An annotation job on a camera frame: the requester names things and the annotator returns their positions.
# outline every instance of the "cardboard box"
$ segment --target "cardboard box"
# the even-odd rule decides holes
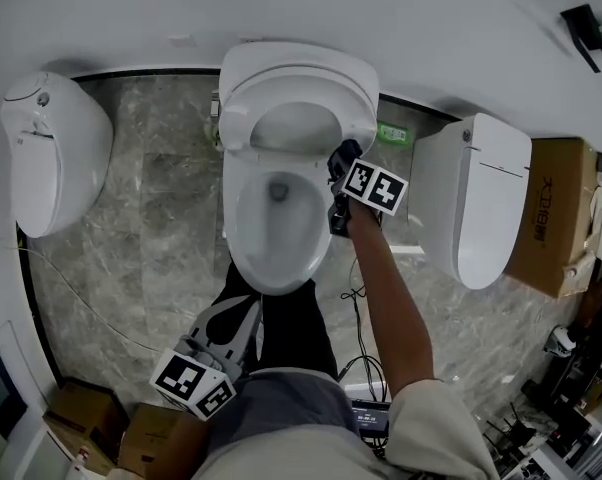
[[[111,389],[70,379],[43,416],[73,455],[89,451],[86,468],[107,475],[116,466],[123,432],[130,419]]]
[[[170,437],[181,411],[140,404],[123,436],[118,467],[145,478],[145,467],[154,461]]]
[[[596,151],[582,139],[532,141],[528,191],[506,274],[556,298],[588,289],[594,263],[567,279],[564,267],[597,243],[585,247],[596,163]]]

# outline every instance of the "white toilet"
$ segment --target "white toilet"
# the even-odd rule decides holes
[[[223,210],[232,258],[266,295],[305,283],[330,244],[327,160],[343,140],[376,135],[374,69],[341,52],[257,42],[221,66]]]
[[[94,204],[112,149],[112,124],[79,85],[55,73],[18,80],[1,106],[12,152],[12,209],[33,238],[77,222]]]
[[[503,272],[517,238],[532,143],[485,114],[414,144],[408,219],[428,260],[471,289]]]

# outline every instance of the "sleeve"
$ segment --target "sleeve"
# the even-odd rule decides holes
[[[401,468],[463,479],[498,479],[479,428],[443,382],[403,388],[390,407],[386,459]]]

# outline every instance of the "floor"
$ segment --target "floor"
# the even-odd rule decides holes
[[[105,187],[72,227],[30,245],[120,333],[152,349],[172,347],[223,286],[229,262],[222,237],[222,154],[209,137],[215,76],[164,75],[90,81],[82,87],[109,114],[115,141]],[[446,122],[381,102],[379,119],[417,138]],[[411,150],[376,142],[366,159],[409,178]],[[384,222],[393,245],[413,245],[407,198]],[[36,297],[52,350],[65,375],[113,388],[127,406],[161,404],[148,378],[159,353],[107,326],[39,257],[31,256]],[[361,283],[349,241],[334,238],[315,280],[340,366],[359,355],[352,304],[340,298]],[[567,323],[577,299],[555,301],[502,276],[470,291],[422,256],[396,255],[430,331],[436,376],[449,383],[480,422],[493,418],[523,382],[541,372],[548,332]],[[375,352],[367,306],[363,335]],[[348,383],[362,382],[354,368]]]

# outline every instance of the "black and white marker cube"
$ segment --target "black and white marker cube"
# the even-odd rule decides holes
[[[225,373],[172,349],[163,352],[150,384],[203,421],[236,395]]]
[[[341,188],[349,196],[390,215],[394,215],[408,182],[396,174],[363,160],[355,160]]]

